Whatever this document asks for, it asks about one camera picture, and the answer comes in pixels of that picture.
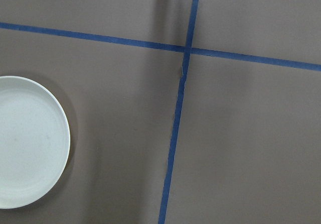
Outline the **white round plate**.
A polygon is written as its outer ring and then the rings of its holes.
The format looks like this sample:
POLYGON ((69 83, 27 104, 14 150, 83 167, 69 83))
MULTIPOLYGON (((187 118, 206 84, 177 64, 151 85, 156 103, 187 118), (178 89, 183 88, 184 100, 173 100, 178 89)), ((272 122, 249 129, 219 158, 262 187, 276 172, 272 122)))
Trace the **white round plate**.
POLYGON ((20 76, 1 77, 1 208, 31 204, 61 177, 70 128, 55 96, 20 76))

